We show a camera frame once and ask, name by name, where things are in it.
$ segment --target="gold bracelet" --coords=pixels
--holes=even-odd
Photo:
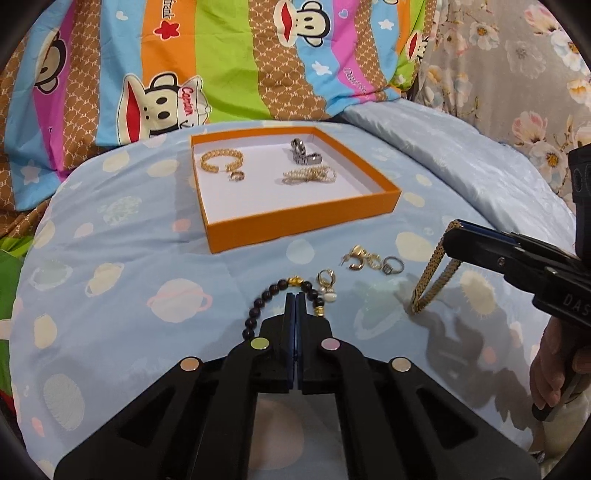
[[[217,173],[220,171],[220,168],[217,165],[209,165],[207,163],[208,160],[211,160],[215,157],[235,157],[236,160],[226,165],[226,172],[234,171],[240,167],[242,167],[244,163],[244,155],[239,150],[234,150],[233,148],[220,148],[218,150],[211,150],[207,153],[204,153],[201,156],[201,168],[205,171],[209,171],[211,173]]]

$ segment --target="colorful striped blanket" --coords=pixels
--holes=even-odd
[[[413,83],[436,0],[56,0],[0,76],[0,248],[101,152],[241,119],[320,120]]]

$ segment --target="earring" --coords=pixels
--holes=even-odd
[[[322,276],[323,273],[326,273],[330,277],[330,280],[325,279]],[[334,302],[336,300],[336,293],[333,288],[333,285],[336,282],[335,272],[327,268],[316,275],[316,280],[318,281],[318,285],[320,285],[319,290],[324,297],[324,301],[328,303]]]
[[[346,254],[343,257],[343,261],[340,264],[343,265],[345,262],[348,262],[352,258],[354,260],[357,260],[357,262],[359,262],[359,263],[358,264],[351,263],[351,265],[348,266],[348,269],[358,272],[359,270],[361,270],[363,268],[363,265],[365,264],[365,262],[363,261],[363,257],[360,255],[355,255],[352,252],[349,252],[348,254]]]

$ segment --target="gold chain bracelet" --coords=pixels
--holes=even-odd
[[[236,158],[235,161],[230,162],[226,165],[226,172],[231,172],[234,170],[239,169],[242,167],[244,163],[244,155],[239,150],[234,150],[233,148],[220,148],[218,150],[211,150],[207,153],[204,153],[201,156],[201,168],[205,171],[209,171],[211,173],[217,173],[220,171],[220,168],[217,165],[209,165],[207,162],[215,157],[234,157]]]
[[[447,226],[445,233],[448,233],[449,230],[453,230],[454,228],[461,228],[462,225],[457,220],[454,220]],[[435,296],[441,291],[441,289],[451,280],[453,274],[460,268],[462,262],[460,260],[456,260],[453,258],[443,270],[443,273],[439,275],[438,279],[433,283],[431,288],[426,292],[429,282],[435,275],[437,268],[441,264],[443,257],[445,256],[445,249],[443,248],[443,237],[439,240],[437,244],[437,248],[433,252],[429,263],[425,267],[425,271],[421,275],[417,286],[413,291],[413,297],[410,301],[410,314],[414,315],[419,313],[423,308],[429,305]]]

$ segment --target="cartoon cap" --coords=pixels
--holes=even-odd
[[[178,89],[177,119],[179,128],[203,125],[210,112],[205,95],[202,93],[203,80],[199,75],[187,80]]]

